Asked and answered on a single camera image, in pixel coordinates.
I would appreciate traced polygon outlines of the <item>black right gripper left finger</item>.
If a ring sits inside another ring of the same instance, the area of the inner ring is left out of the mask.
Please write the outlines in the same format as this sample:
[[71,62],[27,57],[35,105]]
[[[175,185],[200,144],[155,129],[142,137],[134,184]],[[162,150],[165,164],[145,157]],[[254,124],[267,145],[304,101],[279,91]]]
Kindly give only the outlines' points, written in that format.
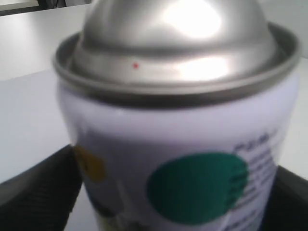
[[63,231],[82,185],[70,145],[0,185],[2,231]]

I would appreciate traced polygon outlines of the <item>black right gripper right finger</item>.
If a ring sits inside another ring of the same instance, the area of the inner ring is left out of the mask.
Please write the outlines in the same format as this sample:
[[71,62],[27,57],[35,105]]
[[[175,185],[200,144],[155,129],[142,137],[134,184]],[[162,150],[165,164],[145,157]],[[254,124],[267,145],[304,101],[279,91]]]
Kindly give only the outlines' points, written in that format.
[[279,166],[262,231],[308,231],[308,181]]

